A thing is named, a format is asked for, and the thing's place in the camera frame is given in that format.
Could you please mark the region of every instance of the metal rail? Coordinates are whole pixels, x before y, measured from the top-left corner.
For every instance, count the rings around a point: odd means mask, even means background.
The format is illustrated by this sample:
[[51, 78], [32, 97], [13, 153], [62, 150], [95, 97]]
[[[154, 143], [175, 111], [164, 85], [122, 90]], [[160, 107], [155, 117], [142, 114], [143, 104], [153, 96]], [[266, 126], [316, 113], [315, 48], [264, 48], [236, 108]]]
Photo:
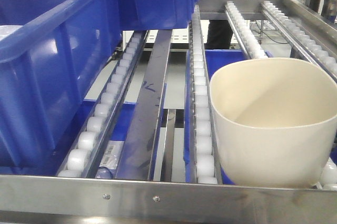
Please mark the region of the metal rail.
[[163, 163], [160, 181], [171, 182], [173, 147], [174, 147], [174, 128], [175, 128], [176, 110], [169, 109], [166, 118], [165, 143], [163, 151]]
[[172, 30], [158, 31], [116, 178], [153, 179], [171, 36]]

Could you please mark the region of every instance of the roller conveyor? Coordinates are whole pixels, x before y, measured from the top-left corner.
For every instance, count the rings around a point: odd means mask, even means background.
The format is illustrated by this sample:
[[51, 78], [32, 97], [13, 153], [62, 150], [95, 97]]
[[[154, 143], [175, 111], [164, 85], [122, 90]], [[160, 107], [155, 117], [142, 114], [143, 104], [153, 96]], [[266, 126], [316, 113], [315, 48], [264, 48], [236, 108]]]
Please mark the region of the roller conveyor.
[[[170, 50], [171, 30], [161, 30], [158, 34], [149, 68], [146, 71], [144, 85], [138, 97], [135, 117], [131, 121], [124, 150], [117, 168], [117, 179], [94, 179], [102, 155], [107, 146], [112, 129], [116, 123], [125, 93], [130, 84], [135, 67], [140, 58], [146, 40], [146, 32], [135, 32], [122, 59], [105, 84], [94, 108], [83, 124], [69, 153], [61, 164], [60, 177], [35, 176], [0, 176], [0, 220], [4, 222], [34, 223], [37, 220], [50, 222], [93, 222], [93, 223], [177, 223], [177, 222], [210, 222], [210, 223], [310, 223], [311, 219], [320, 223], [335, 223], [335, 209], [330, 209], [335, 202], [335, 192], [313, 189], [253, 188], [227, 185], [223, 180], [217, 154], [213, 115], [209, 99], [209, 70], [206, 52], [200, 27], [200, 17], [214, 14], [227, 18], [246, 58], [264, 58], [261, 47], [253, 49], [251, 44], [257, 41], [243, 31], [247, 16], [260, 16], [268, 19], [297, 48], [300, 57], [324, 68], [333, 78], [334, 66], [319, 54], [334, 58], [330, 51], [333, 42], [317, 39], [312, 36], [310, 27], [304, 19], [291, 16], [291, 0], [253, 0], [254, 7], [243, 9], [242, 2], [247, 0], [221, 1], [221, 13], [206, 13], [205, 6], [197, 6], [190, 28], [189, 52], [186, 57], [186, 105], [185, 105], [185, 142], [189, 147], [189, 163], [186, 165], [186, 183], [172, 183], [170, 179], [153, 182], [154, 153], [158, 141], [158, 128], [162, 117], [162, 104], [165, 94], [165, 76]], [[280, 6], [281, 13], [273, 12], [273, 6]], [[237, 21], [233, 9], [238, 9]], [[289, 15], [291, 23], [281, 22], [277, 18]], [[294, 30], [309, 34], [321, 49], [308, 46], [292, 34]], [[124, 81], [118, 75], [125, 75]], [[141, 121], [144, 113], [148, 118]], [[88, 128], [90, 118], [103, 117], [98, 126]], [[168, 113], [174, 118], [174, 111]], [[83, 132], [93, 132], [88, 138], [94, 138], [89, 147], [81, 147], [79, 141]], [[70, 176], [65, 170], [71, 170], [69, 156], [73, 150], [89, 149], [82, 159], [83, 163], [77, 172]], [[168, 162], [172, 160], [167, 153]]]

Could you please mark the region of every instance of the conveyor rack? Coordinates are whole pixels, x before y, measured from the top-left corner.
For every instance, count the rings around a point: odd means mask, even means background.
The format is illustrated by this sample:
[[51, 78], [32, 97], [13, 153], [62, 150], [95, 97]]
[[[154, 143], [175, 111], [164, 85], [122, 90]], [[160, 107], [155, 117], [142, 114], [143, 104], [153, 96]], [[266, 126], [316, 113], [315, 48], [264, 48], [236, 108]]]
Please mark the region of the conveyor rack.
[[[330, 57], [336, 58], [336, 29], [295, 0], [201, 0], [200, 16], [196, 10], [190, 26], [192, 58], [187, 61], [190, 67], [193, 68], [194, 64], [193, 32], [196, 34], [200, 32], [193, 23], [200, 23], [200, 17], [226, 19], [225, 4], [229, 1], [235, 4], [245, 19], [266, 19], [266, 15], [272, 22], [275, 16], [269, 13], [267, 6], [271, 4], [276, 6], [305, 31], [310, 39], [315, 40], [322, 50], [327, 51]], [[284, 27], [285, 24], [279, 23], [278, 28], [281, 32]], [[0, 175], [1, 222], [261, 224], [337, 222], [334, 206], [337, 192], [151, 181], [171, 34], [171, 30], [159, 31], [144, 79], [153, 81], [156, 88], [152, 89], [146, 82], [137, 102], [141, 105], [135, 118], [140, 119], [139, 115], [144, 112], [141, 107], [148, 103], [149, 106], [145, 108], [151, 109], [152, 120], [148, 124], [136, 121], [132, 123], [134, 129], [139, 130], [137, 131], [139, 135], [148, 137], [140, 137], [141, 141], [134, 146], [134, 149], [131, 146], [132, 154], [137, 154], [136, 159], [131, 159], [132, 162], [128, 160], [126, 154], [124, 157], [122, 155], [117, 171], [118, 179]], [[313, 63], [320, 63], [315, 54], [311, 53], [302, 42], [299, 43], [299, 47], [303, 49], [298, 50], [300, 57], [310, 60], [310, 57], [302, 53], [304, 51], [311, 56]], [[201, 50], [202, 62], [205, 64], [205, 51], [203, 48]], [[333, 76], [333, 71], [328, 67], [326, 70]], [[186, 87], [194, 90], [193, 75], [187, 72], [187, 76], [191, 77], [191, 82]], [[153, 95], [147, 97], [147, 91]], [[186, 94], [188, 100], [193, 102], [191, 93]], [[193, 104], [187, 107], [191, 112], [191, 120], [194, 120], [193, 108]], [[194, 134], [194, 123], [190, 127], [190, 132]], [[126, 174], [123, 168], [130, 168], [132, 172]]]

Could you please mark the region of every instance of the white roller wheel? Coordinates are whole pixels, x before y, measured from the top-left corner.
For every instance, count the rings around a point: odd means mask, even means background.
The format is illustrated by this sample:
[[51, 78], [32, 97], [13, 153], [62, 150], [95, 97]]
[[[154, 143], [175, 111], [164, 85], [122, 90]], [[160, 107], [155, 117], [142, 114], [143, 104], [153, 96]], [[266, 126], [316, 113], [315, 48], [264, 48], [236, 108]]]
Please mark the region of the white roller wheel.
[[198, 177], [198, 184], [217, 185], [217, 179], [214, 177], [200, 176]]
[[196, 119], [196, 135], [197, 136], [210, 136], [212, 133], [211, 122], [209, 120]]
[[97, 135], [97, 132], [82, 132], [78, 138], [78, 148], [92, 151], [96, 143]]
[[88, 163], [90, 152], [86, 149], [73, 149], [69, 153], [67, 167], [69, 170], [78, 170], [82, 172]]
[[107, 104], [107, 105], [112, 105], [115, 100], [116, 100], [116, 93], [110, 94], [110, 93], [102, 93], [101, 95], [101, 103], [102, 104]]
[[95, 107], [95, 116], [102, 116], [104, 118], [107, 117], [110, 111], [110, 107], [108, 104], [97, 104]]
[[196, 176], [214, 177], [214, 157], [211, 155], [196, 155]]
[[57, 176], [64, 178], [79, 178], [81, 176], [81, 172], [78, 170], [61, 170]]
[[110, 94], [118, 94], [120, 91], [121, 84], [118, 83], [108, 83], [106, 85], [106, 92]]
[[196, 141], [196, 153], [211, 155], [213, 150], [212, 138], [210, 136], [197, 136]]
[[101, 116], [90, 117], [86, 125], [86, 130], [99, 133], [102, 130], [104, 121], [105, 121], [105, 118]]
[[111, 76], [111, 83], [122, 84], [125, 76], [121, 74], [113, 74]]

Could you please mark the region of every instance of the stainless steel edge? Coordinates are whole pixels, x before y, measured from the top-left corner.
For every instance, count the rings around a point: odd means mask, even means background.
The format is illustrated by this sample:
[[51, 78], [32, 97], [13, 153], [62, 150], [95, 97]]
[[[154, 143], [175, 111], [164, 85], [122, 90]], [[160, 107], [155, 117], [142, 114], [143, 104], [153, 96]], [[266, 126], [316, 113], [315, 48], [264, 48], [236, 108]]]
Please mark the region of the stainless steel edge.
[[188, 120], [189, 126], [185, 130], [188, 130], [189, 135], [189, 178], [190, 183], [196, 183], [196, 153], [195, 153], [195, 118], [194, 118], [194, 94], [193, 94], [193, 27], [192, 22], [189, 23], [189, 54], [186, 57], [186, 77], [185, 77], [185, 115], [188, 111], [188, 118], [185, 116], [185, 120]]
[[[337, 192], [324, 190], [0, 176], [0, 211], [11, 212], [206, 223], [336, 224], [336, 202]], [[2, 214], [0, 222], [10, 222]]]
[[282, 0], [199, 0], [200, 18], [209, 20], [227, 19], [227, 16], [224, 15], [227, 1], [233, 1], [242, 16], [248, 20], [265, 19], [261, 14], [261, 3], [264, 1], [270, 1], [275, 5], [282, 4]]
[[115, 177], [151, 180], [172, 30], [158, 31]]
[[163, 182], [171, 182], [172, 179], [175, 115], [175, 109], [168, 110], [166, 117], [165, 143], [160, 179], [160, 181]]

